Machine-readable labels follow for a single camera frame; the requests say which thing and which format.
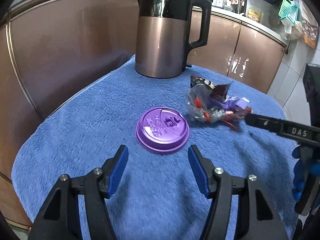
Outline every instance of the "electric kettle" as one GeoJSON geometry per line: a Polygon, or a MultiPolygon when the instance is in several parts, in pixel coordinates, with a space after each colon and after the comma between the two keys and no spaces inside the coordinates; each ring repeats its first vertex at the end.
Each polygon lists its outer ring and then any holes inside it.
{"type": "Polygon", "coordinates": [[[136,46],[138,73],[153,78],[173,78],[185,70],[189,52],[207,44],[209,0],[138,0],[136,46]],[[192,7],[202,9],[199,40],[189,42],[192,7]]]}

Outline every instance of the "blue gripper pad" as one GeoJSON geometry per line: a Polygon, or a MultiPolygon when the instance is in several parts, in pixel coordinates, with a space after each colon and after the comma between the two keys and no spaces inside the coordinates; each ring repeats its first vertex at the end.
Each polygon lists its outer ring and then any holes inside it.
{"type": "Polygon", "coordinates": [[[116,152],[115,156],[111,159],[112,162],[109,162],[108,165],[108,190],[107,194],[109,197],[113,195],[119,186],[124,168],[127,165],[129,158],[129,150],[125,145],[121,145],[116,152]]]}
{"type": "Polygon", "coordinates": [[[209,178],[212,177],[212,171],[214,170],[212,162],[202,157],[196,145],[189,147],[188,160],[200,192],[205,197],[208,197],[211,192],[209,189],[209,178]]]}

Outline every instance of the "purple plastic cup lid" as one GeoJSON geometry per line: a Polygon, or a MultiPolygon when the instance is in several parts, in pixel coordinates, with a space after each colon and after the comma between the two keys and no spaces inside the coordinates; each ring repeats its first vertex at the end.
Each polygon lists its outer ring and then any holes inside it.
{"type": "Polygon", "coordinates": [[[185,145],[189,138],[186,119],[168,107],[151,108],[143,113],[136,126],[136,138],[154,153],[172,153],[185,145]]]}

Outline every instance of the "blue cloth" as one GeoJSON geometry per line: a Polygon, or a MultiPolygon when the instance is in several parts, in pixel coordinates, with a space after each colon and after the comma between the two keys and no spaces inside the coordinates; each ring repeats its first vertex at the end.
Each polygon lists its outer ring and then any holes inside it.
{"type": "MultiPolygon", "coordinates": [[[[192,120],[185,103],[190,75],[218,84],[232,81],[226,76],[193,66],[176,78],[153,79],[138,74],[134,63],[133,56],[82,90],[23,144],[13,165],[12,182],[28,217],[35,219],[61,174],[85,175],[126,144],[127,166],[118,191],[106,200],[118,239],[199,239],[211,201],[199,192],[188,163],[188,147],[196,144],[204,157],[229,174],[257,175],[291,238],[297,221],[291,193],[295,142],[244,122],[233,131],[222,122],[207,125],[192,120]],[[156,106],[174,108],[188,120],[190,138],[174,154],[150,153],[135,138],[138,119],[156,106]]],[[[248,98],[257,114],[285,117],[273,98],[238,81],[232,83],[229,94],[248,98]]],[[[236,205],[234,196],[227,240],[234,237],[236,205]]],[[[79,212],[84,239],[90,239],[83,196],[79,212]]]]}

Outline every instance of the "glossy brown cabinet door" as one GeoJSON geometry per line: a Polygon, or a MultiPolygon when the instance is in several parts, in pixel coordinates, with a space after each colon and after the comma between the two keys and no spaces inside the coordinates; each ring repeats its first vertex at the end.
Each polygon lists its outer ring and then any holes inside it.
{"type": "Polygon", "coordinates": [[[138,16],[137,0],[53,0],[12,20],[21,78],[43,117],[130,59],[138,16]]]}
{"type": "Polygon", "coordinates": [[[0,189],[0,210],[3,216],[13,222],[31,226],[32,223],[23,210],[12,184],[0,177],[0,189]]]}
{"type": "MultiPolygon", "coordinates": [[[[192,12],[189,41],[199,39],[201,13],[192,12]]],[[[197,65],[227,75],[235,51],[240,24],[211,15],[208,43],[190,51],[188,64],[197,65]]]]}
{"type": "Polygon", "coordinates": [[[256,30],[241,26],[228,77],[267,93],[284,47],[256,30]]]}
{"type": "Polygon", "coordinates": [[[0,68],[0,173],[10,179],[18,150],[41,121],[14,73],[5,26],[0,29],[0,68]]]}

